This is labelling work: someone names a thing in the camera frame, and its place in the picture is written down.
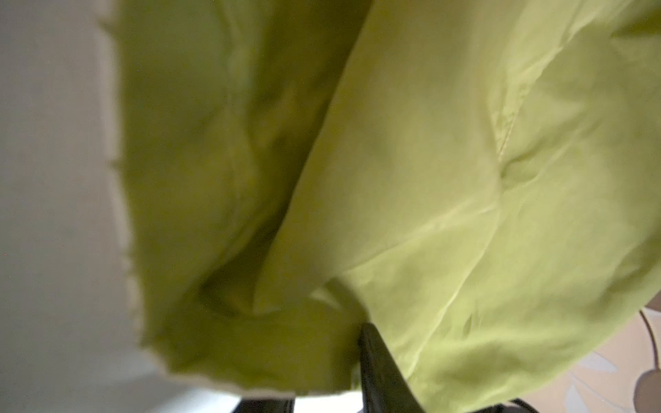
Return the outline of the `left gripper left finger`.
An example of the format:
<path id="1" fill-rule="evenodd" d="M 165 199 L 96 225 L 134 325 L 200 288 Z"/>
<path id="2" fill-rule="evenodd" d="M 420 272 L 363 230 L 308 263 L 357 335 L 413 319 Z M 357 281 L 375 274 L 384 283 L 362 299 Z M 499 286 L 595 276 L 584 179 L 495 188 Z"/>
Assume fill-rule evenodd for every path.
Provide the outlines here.
<path id="1" fill-rule="evenodd" d="M 232 413 L 293 413 L 294 399 L 242 399 Z"/>

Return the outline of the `green jacket with patterned lining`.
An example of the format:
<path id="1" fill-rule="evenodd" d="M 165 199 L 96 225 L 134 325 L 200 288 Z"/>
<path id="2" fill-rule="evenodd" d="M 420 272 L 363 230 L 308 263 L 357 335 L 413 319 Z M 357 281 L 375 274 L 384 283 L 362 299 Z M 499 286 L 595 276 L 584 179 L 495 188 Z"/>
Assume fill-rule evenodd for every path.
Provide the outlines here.
<path id="1" fill-rule="evenodd" d="M 250 399 L 546 385 L 660 289 L 657 1 L 112 1 L 139 345 Z"/>

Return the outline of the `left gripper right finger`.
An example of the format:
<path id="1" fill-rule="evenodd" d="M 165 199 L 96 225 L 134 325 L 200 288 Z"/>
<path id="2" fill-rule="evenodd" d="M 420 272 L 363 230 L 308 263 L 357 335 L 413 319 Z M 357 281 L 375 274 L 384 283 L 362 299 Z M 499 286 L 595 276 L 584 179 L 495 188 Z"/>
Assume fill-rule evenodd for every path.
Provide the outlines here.
<path id="1" fill-rule="evenodd" d="M 423 413 L 374 324 L 361 326 L 358 343 L 363 412 Z"/>

